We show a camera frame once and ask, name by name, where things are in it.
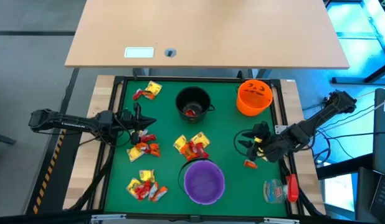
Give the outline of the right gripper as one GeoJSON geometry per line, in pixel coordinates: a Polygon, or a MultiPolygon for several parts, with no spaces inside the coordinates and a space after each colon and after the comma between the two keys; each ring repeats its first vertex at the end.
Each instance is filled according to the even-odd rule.
{"type": "Polygon", "coordinates": [[[267,122],[255,124],[251,130],[245,130],[242,135],[254,141],[238,140],[247,148],[247,157],[251,161],[256,158],[266,158],[268,162],[277,162],[286,154],[286,141],[281,135],[271,134],[267,122]]]}

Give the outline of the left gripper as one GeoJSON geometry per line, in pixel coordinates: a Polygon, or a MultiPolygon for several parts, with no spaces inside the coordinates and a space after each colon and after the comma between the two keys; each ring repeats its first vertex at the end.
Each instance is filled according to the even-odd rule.
{"type": "Polygon", "coordinates": [[[140,142],[140,131],[155,123],[156,119],[141,115],[139,103],[133,104],[133,110],[134,114],[128,109],[119,111],[116,117],[120,119],[118,124],[122,129],[128,131],[132,145],[136,145],[140,142]]]}

